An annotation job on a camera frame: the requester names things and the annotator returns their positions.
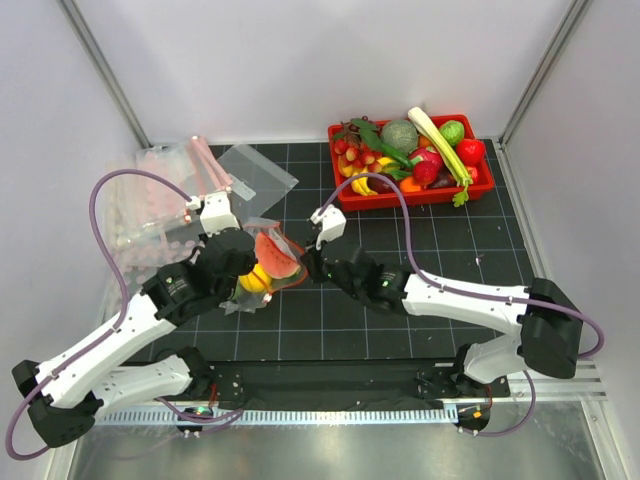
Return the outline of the green toy custard apple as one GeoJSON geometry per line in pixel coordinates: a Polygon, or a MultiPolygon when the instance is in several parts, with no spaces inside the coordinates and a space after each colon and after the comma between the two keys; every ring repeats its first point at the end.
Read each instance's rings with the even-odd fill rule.
{"type": "Polygon", "coordinates": [[[439,132],[448,144],[455,148],[465,138],[465,128],[462,122],[449,120],[439,127],[439,132]]]}

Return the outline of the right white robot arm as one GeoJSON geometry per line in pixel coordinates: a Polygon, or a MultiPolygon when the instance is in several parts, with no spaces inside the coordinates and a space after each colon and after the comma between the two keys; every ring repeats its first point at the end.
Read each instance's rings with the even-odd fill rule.
{"type": "Polygon", "coordinates": [[[362,248],[338,243],[307,247],[302,262],[314,282],[331,282],[377,313],[450,318],[499,332],[458,351],[450,382],[460,395],[524,370],[555,379],[576,373],[586,318],[552,281],[498,287],[452,280],[378,263],[362,248]]]}

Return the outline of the red plastic food tray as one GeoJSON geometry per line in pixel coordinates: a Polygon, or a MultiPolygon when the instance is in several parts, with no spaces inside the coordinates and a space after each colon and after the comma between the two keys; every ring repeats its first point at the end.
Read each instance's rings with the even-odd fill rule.
{"type": "Polygon", "coordinates": [[[415,108],[407,119],[363,116],[329,126],[328,136],[335,183],[353,180],[338,194],[347,212],[400,205],[381,180],[360,176],[367,172],[389,179],[410,206],[461,208],[495,186],[486,147],[462,114],[428,116],[415,108]]]}

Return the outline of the toy cherry bunch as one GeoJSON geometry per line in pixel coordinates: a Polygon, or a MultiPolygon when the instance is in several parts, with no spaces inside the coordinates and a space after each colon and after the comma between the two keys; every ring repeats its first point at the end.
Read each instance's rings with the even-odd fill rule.
{"type": "Polygon", "coordinates": [[[382,156],[380,127],[367,116],[341,122],[331,140],[334,153],[354,167],[368,167],[382,156]]]}

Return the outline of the yellow toy banana bunch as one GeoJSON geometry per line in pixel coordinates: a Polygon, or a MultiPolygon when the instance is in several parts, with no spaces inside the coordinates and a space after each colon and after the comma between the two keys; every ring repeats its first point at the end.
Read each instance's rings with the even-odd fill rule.
{"type": "MultiPolygon", "coordinates": [[[[357,176],[359,174],[362,174],[363,172],[375,174],[390,174],[390,172],[397,167],[398,164],[389,157],[380,157],[378,159],[375,159],[372,163],[364,164],[363,166],[361,166],[357,160],[350,162],[346,159],[345,156],[338,157],[338,170],[340,174],[345,178],[357,176]]],[[[351,183],[351,189],[356,194],[361,196],[378,195],[376,192],[369,189],[367,185],[368,178],[369,177],[354,180],[351,183]]]]}

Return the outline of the pink toy dragon fruit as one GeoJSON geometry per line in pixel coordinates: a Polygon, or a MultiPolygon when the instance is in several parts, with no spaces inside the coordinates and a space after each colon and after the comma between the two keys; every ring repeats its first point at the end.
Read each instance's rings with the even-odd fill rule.
{"type": "Polygon", "coordinates": [[[433,164],[437,171],[442,169],[444,166],[441,154],[433,146],[417,148],[409,155],[409,160],[412,164],[427,161],[433,164]]]}

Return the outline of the green toy melon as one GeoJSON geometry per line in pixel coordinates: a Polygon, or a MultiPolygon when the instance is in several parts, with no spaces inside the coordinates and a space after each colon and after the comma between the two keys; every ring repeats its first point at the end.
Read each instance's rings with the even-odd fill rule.
{"type": "Polygon", "coordinates": [[[419,134],[415,126],[402,118],[393,119],[382,127],[381,140],[405,155],[411,154],[419,146],[419,134]]]}

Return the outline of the yellow toy bell pepper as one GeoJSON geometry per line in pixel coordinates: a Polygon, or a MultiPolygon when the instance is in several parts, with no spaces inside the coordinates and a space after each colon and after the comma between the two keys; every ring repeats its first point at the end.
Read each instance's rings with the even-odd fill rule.
{"type": "Polygon", "coordinates": [[[238,277],[240,286],[249,293],[269,293],[273,279],[260,263],[250,273],[238,277]]]}

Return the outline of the orange toy carrot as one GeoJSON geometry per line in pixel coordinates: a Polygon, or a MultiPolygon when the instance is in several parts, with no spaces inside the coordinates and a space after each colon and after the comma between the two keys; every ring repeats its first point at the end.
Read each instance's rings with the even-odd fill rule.
{"type": "Polygon", "coordinates": [[[401,180],[399,182],[399,189],[403,194],[417,193],[423,190],[422,185],[419,184],[413,176],[401,180]]]}

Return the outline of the clear zip bag on mat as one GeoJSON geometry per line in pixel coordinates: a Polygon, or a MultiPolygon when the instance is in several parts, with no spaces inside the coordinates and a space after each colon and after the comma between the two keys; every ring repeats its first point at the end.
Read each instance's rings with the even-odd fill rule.
{"type": "Polygon", "coordinates": [[[260,217],[299,183],[249,145],[232,146],[217,161],[232,180],[232,211],[241,221],[260,217]]]}

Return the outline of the red toy tomato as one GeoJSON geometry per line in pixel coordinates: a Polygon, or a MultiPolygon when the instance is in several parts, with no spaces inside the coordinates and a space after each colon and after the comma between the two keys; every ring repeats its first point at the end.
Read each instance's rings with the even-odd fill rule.
{"type": "Polygon", "coordinates": [[[484,159],[486,146],[481,140],[463,138],[455,147],[455,151],[465,166],[475,167],[484,159]]]}

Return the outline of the toy watermelon slice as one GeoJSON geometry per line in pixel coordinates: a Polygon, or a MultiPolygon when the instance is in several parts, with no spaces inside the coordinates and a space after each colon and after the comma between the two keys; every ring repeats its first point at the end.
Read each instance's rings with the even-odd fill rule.
{"type": "Polygon", "coordinates": [[[285,279],[296,275],[300,265],[292,253],[283,250],[264,232],[255,239],[255,255],[266,272],[274,279],[285,279]]]}

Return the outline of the toy celery stalk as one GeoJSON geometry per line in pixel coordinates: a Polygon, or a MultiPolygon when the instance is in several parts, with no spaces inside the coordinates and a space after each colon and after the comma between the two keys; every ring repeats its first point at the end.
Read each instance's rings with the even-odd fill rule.
{"type": "Polygon", "coordinates": [[[445,166],[456,180],[461,191],[453,195],[453,205],[461,207],[469,200],[468,189],[472,185],[472,177],[466,166],[462,163],[453,147],[440,133],[438,127],[431,118],[420,108],[413,107],[408,113],[409,121],[414,125],[419,133],[426,136],[436,147],[443,158],[445,166]]]}

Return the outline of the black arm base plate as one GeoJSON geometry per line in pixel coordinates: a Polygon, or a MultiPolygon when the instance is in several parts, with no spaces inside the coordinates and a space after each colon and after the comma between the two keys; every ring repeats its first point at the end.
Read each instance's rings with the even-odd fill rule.
{"type": "Polygon", "coordinates": [[[427,359],[212,362],[193,386],[162,396],[224,408],[329,410],[417,408],[444,399],[504,398],[504,376],[485,386],[427,359]]]}

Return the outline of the orange-zipper clear zip bag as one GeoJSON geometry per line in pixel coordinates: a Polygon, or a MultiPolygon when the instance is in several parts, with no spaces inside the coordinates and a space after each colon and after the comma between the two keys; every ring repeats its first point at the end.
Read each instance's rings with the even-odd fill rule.
{"type": "Polygon", "coordinates": [[[255,313],[277,292],[300,285],[308,276],[301,262],[303,249],[284,235],[280,222],[254,217],[244,230],[255,241],[256,264],[238,278],[231,299],[220,305],[226,315],[255,313]]]}

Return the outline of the dark red toy apple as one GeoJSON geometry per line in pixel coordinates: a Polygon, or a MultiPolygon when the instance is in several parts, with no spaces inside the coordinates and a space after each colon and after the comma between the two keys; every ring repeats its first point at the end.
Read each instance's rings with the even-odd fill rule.
{"type": "Polygon", "coordinates": [[[377,194],[393,194],[393,186],[396,186],[397,183],[392,175],[380,173],[377,177],[369,177],[367,179],[367,185],[370,190],[377,194]]]}

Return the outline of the green toy pea pod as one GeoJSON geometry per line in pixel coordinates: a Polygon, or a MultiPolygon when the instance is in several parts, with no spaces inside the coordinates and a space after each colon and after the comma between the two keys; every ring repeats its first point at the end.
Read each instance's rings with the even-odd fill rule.
{"type": "Polygon", "coordinates": [[[392,147],[384,142],[375,142],[372,150],[382,153],[384,156],[390,157],[398,162],[403,167],[412,169],[413,164],[409,160],[408,156],[395,147],[392,147]]]}

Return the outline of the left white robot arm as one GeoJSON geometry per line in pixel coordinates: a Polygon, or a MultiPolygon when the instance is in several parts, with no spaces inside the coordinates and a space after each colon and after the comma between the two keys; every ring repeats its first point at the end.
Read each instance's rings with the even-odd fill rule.
{"type": "Polygon", "coordinates": [[[14,381],[46,446],[67,445],[97,419],[139,402],[207,396],[212,371],[194,347],[144,367],[123,364],[144,346],[230,300],[238,278],[256,263],[254,246],[244,230],[214,234],[186,259],[159,268],[118,315],[66,352],[42,363],[16,365],[14,381]]]}

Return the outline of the red toy strawberry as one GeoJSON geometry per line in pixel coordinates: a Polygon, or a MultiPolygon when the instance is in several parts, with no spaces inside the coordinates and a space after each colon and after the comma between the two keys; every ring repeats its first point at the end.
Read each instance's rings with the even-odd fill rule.
{"type": "Polygon", "coordinates": [[[467,170],[467,172],[469,173],[469,175],[471,177],[472,184],[476,185],[479,182],[479,179],[480,179],[478,168],[475,167],[475,166],[467,166],[466,170],[467,170]]]}

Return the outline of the pink-zipper zip bag stack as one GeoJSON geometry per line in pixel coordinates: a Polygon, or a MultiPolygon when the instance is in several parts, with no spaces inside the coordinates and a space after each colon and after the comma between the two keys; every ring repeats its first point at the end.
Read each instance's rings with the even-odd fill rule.
{"type": "MultiPolygon", "coordinates": [[[[231,178],[200,136],[139,151],[129,167],[155,174],[189,197],[231,190],[231,178]]],[[[204,244],[198,215],[186,209],[184,197],[162,183],[126,174],[109,180],[105,193],[105,243],[131,295],[159,267],[186,259],[194,247],[204,244]]]]}

